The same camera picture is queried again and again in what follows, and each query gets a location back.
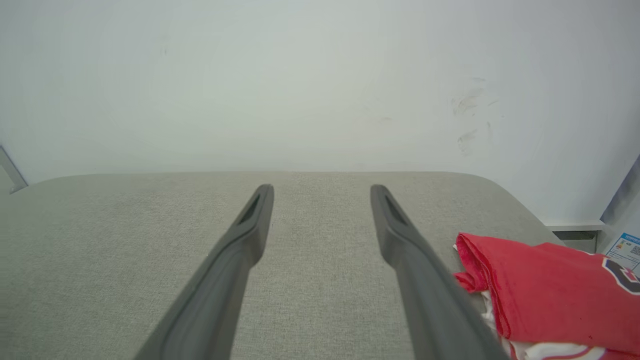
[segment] metal bracket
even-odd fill
[[[9,194],[15,193],[16,191],[27,187],[27,182],[24,180],[22,175],[20,175],[20,172],[18,171],[18,169],[15,168],[15,165],[13,164],[9,156],[7,156],[6,152],[4,151],[4,148],[1,146],[0,146],[0,166],[2,166],[6,174],[9,175],[9,178],[13,182],[13,188],[9,190]]]

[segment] white fabric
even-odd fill
[[[507,354],[510,354],[511,349],[513,349],[517,360],[545,360],[549,357],[558,356],[571,360],[598,360],[605,354],[606,349],[601,347],[588,347],[573,343],[526,343],[502,338],[497,334],[495,327],[491,293],[482,291],[481,294],[486,307],[486,312],[482,314],[484,322],[498,337]]]

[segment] white wall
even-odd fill
[[[637,0],[0,6],[0,143],[29,183],[450,170],[582,222],[640,153]]]
[[[618,236],[622,233],[640,236],[640,195],[636,195],[636,199],[629,208],[628,217],[617,225]]]

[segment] gray fabric surface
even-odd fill
[[[385,184],[452,272],[459,231],[560,243],[507,191],[450,173],[208,173],[54,179],[0,204],[2,353],[132,357],[261,183],[267,247],[234,359],[411,359],[369,187]]]

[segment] red cloth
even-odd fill
[[[456,246],[467,271],[455,274],[458,282],[469,292],[491,291],[503,338],[640,356],[640,293],[633,292],[640,282],[631,271],[622,279],[628,290],[609,270],[616,265],[601,254],[464,233]]]

